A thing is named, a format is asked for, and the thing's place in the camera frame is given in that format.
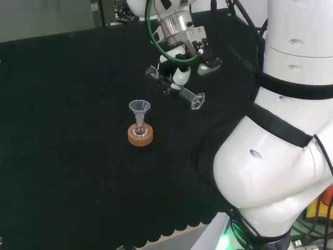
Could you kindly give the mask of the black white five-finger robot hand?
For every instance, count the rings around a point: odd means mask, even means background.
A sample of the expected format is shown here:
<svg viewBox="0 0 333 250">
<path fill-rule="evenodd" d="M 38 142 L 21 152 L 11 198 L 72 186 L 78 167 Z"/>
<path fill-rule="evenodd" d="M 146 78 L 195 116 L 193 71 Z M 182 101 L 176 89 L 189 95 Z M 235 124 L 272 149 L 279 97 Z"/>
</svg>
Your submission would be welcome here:
<svg viewBox="0 0 333 250">
<path fill-rule="evenodd" d="M 197 67 L 200 76 L 204 76 L 218 70 L 222 64 L 203 26 L 181 31 L 167 38 L 167 42 L 173 46 L 167 51 L 168 55 L 180 60 L 196 59 L 185 65 L 177 65 L 160 56 L 157 82 L 165 92 L 180 91 L 188 82 L 193 66 Z"/>
</svg>

